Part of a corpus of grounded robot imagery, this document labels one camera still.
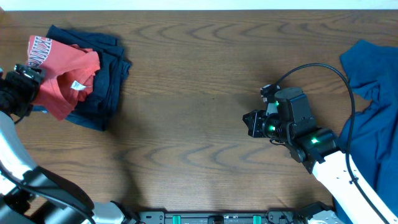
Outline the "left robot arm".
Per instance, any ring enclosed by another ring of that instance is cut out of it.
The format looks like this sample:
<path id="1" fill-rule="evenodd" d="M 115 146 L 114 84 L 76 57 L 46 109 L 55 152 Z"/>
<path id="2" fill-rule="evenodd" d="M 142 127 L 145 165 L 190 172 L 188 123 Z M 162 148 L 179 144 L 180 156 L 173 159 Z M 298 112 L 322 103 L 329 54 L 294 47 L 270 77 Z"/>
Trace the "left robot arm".
<path id="1" fill-rule="evenodd" d="M 1 223 L 139 223 L 116 202 L 94 203 L 79 186 L 38 166 L 16 133 L 45 72 L 17 64 L 1 74 Z"/>

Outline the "coral red t-shirt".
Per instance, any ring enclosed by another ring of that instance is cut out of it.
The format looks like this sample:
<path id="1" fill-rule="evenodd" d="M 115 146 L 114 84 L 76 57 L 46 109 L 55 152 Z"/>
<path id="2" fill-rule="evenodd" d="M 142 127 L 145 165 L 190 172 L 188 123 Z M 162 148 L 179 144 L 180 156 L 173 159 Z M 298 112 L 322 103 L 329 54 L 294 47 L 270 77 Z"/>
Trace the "coral red t-shirt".
<path id="1" fill-rule="evenodd" d="M 28 66 L 45 70 L 34 105 L 44 106 L 59 121 L 93 92 L 94 77 L 100 70 L 100 59 L 93 49 L 32 35 L 27 55 Z"/>

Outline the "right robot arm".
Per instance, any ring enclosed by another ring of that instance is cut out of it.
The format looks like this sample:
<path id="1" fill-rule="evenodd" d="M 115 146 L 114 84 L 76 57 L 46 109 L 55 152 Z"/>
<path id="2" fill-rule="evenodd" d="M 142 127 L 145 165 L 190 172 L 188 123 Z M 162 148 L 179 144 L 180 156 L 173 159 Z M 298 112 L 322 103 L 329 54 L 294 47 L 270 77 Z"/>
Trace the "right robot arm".
<path id="1" fill-rule="evenodd" d="M 353 223 L 397 223 L 336 134 L 317 125 L 301 88 L 267 85 L 261 95 L 266 109 L 243 115 L 249 136 L 285 146 L 329 190 Z"/>

